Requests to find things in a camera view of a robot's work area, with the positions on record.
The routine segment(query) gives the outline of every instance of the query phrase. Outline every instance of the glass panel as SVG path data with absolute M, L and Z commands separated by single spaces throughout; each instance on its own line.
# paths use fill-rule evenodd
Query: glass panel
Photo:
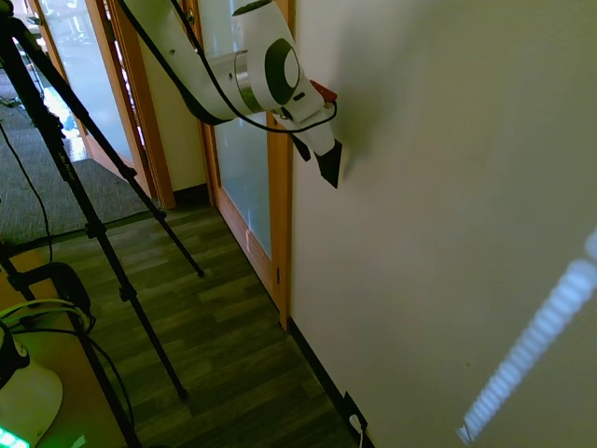
M 85 1 L 40 3 L 71 88 L 118 154 L 132 160 Z
M 45 52 L 48 52 L 48 46 L 41 36 L 39 26 L 31 23 L 27 18 L 36 17 L 36 14 L 28 12 L 25 0 L 12 2 L 15 7 L 15 17 L 22 21 L 29 32 L 35 37 L 37 45 Z M 85 144 L 81 138 L 81 133 L 76 126 L 75 116 L 70 111 L 66 103 L 62 100 L 58 92 L 49 84 L 44 75 L 37 70 L 37 67 L 31 63 L 31 59 L 24 52 L 21 57 L 27 66 L 31 80 L 39 90 L 44 104 L 49 111 L 60 120 L 62 124 L 62 133 L 66 137 L 64 146 L 71 161 L 82 161 L 87 159 Z
M 238 50 L 232 13 L 253 0 L 201 0 L 201 29 L 209 58 Z M 251 119 L 266 124 L 265 112 Z M 268 136 L 240 119 L 215 126 L 222 188 L 271 257 Z

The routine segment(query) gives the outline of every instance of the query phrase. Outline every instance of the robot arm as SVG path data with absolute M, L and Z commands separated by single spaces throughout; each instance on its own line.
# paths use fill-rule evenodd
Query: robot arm
M 208 62 L 222 91 L 188 41 L 170 0 L 120 3 L 195 117 L 217 125 L 236 119 L 239 113 L 271 111 L 281 125 L 295 132 L 292 138 L 302 158 L 307 161 L 312 150 L 322 176 L 338 186 L 341 144 L 329 125 L 335 105 L 332 109 L 326 104 L 305 77 L 295 42 L 275 2 L 258 0 L 232 15 L 240 50 Z

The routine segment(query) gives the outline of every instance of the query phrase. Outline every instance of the doorway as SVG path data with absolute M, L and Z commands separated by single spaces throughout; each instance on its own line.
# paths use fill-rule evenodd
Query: doorway
M 231 16 L 251 0 L 185 0 L 183 8 L 208 58 L 236 51 Z M 278 0 L 292 30 L 294 2 Z M 251 119 L 278 127 L 271 113 Z M 292 153 L 286 134 L 265 133 L 246 122 L 200 123 L 210 198 L 280 311 L 289 317 Z
M 135 169 L 136 180 L 144 192 L 153 196 L 156 192 L 153 178 L 145 157 L 141 130 L 134 117 L 134 102 L 130 88 L 127 88 L 126 72 L 121 67 L 122 58 L 106 2 L 27 1 L 33 12 L 28 22 L 38 26 L 43 46 L 54 66 L 68 81 L 120 158 Z M 68 110 L 52 91 L 50 88 L 49 98 L 55 107 L 52 109 L 52 105 L 48 105 L 50 110 L 60 107 Z M 68 119 L 76 127 L 86 156 L 119 175 L 116 166 L 82 123 L 72 115 Z

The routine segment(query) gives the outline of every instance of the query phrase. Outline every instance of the dark wood flooring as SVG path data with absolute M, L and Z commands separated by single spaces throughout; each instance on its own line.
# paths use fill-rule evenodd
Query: dark wood flooring
M 91 336 L 117 363 L 144 446 L 354 446 L 219 213 L 187 209 L 169 222 L 205 278 L 153 219 L 108 234 L 189 391 L 187 402 L 120 300 L 98 243 L 77 238 L 55 247 L 56 260 L 73 266 L 90 293 L 98 318 Z

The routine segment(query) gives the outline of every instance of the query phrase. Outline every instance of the table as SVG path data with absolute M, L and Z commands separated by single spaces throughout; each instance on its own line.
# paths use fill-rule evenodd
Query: table
M 21 272 L 42 264 L 35 251 L 12 261 Z M 32 292 L 38 299 L 57 297 L 50 281 L 35 285 Z M 22 301 L 7 283 L 5 273 L 0 273 L 0 309 Z M 69 317 L 62 313 L 45 315 L 35 326 L 73 329 Z M 27 347 L 32 359 L 55 371 L 62 381 L 61 409 L 37 448 L 70 448 L 83 435 L 83 448 L 141 447 L 89 343 L 74 335 L 56 333 L 20 334 L 16 338 Z

